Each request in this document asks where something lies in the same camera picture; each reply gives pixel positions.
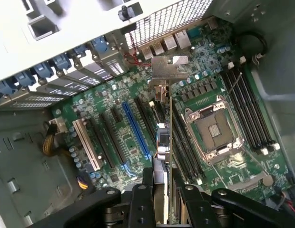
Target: green circuit board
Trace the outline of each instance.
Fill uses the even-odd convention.
[[[218,23],[219,27],[212,31],[207,25],[203,25],[188,32],[192,46],[195,47],[194,49],[181,50],[176,51],[175,53],[166,54],[167,56],[187,55],[189,57],[189,64],[184,66],[184,69],[189,72],[190,78],[187,81],[181,81],[172,86],[173,99],[176,102],[178,112],[181,114],[185,113],[186,108],[198,110],[211,105],[216,101],[217,95],[222,95],[223,97],[227,95],[227,89],[219,72],[223,70],[222,66],[230,61],[239,59],[241,55],[238,48],[229,41],[232,32],[230,24],[224,21],[219,21]],[[222,47],[228,47],[224,53],[218,51]],[[69,133],[64,134],[66,144],[69,147],[74,145],[77,146],[79,144],[78,138],[74,137],[75,135],[72,132],[72,121],[81,117],[93,118],[96,121],[99,130],[102,132],[102,135],[104,135],[104,140],[108,146],[107,149],[114,158],[116,166],[110,168],[108,164],[104,163],[102,169],[95,172],[95,175],[92,177],[92,182],[97,188],[109,185],[122,190],[125,186],[131,183],[141,182],[143,168],[151,167],[152,165],[151,161],[142,153],[138,140],[136,139],[128,118],[122,108],[122,102],[127,101],[134,114],[136,122],[140,127],[144,141],[148,145],[150,153],[154,154],[156,149],[153,144],[153,139],[134,102],[134,98],[138,97],[144,104],[146,104],[145,110],[147,116],[156,130],[157,122],[148,105],[151,99],[155,97],[155,94],[148,90],[148,80],[151,77],[152,72],[150,67],[137,66],[122,76],[114,78],[105,84],[91,88],[55,105],[52,108],[54,117],[63,117],[67,128],[71,129]],[[248,69],[246,71],[246,77],[248,77],[255,96],[259,100],[259,106],[267,127],[272,137],[275,138],[264,104],[258,94],[257,88]],[[187,97],[185,99],[185,94],[188,91],[193,91],[194,89],[199,91],[199,87],[206,81],[216,84],[216,88],[206,91],[203,94],[199,93],[193,97]],[[227,101],[234,112],[230,99],[227,98]],[[121,121],[119,123],[115,121],[115,118],[110,111],[113,107],[116,108],[121,116]],[[100,113],[104,113],[108,118],[123,154],[126,157],[127,166],[130,170],[127,171],[125,167],[119,163],[118,158],[114,153],[114,148],[109,139],[109,135],[104,131],[104,123],[99,117]],[[96,152],[98,153],[100,147],[95,140],[91,129],[88,129],[88,134],[93,142]],[[280,150],[272,152],[267,156],[263,156],[251,152],[246,142],[244,147],[263,166],[263,168],[269,172],[269,174],[275,177],[275,185],[277,187],[282,190],[290,187],[290,184],[285,177],[288,173],[287,165]],[[77,150],[76,153],[79,162],[81,163],[79,169],[87,170],[86,166],[89,166],[87,155],[82,149]],[[262,170],[261,167],[256,165],[255,159],[248,156],[248,154],[243,153],[241,159],[245,164],[242,168],[231,165],[231,159],[225,159],[214,166],[209,166],[200,160],[200,164],[206,175],[202,180],[203,184],[201,187],[207,193],[210,193],[214,189],[225,187],[225,185],[230,186],[236,182],[246,182]],[[240,192],[258,201],[275,193],[273,187],[265,187],[261,183],[251,190],[240,190]]]

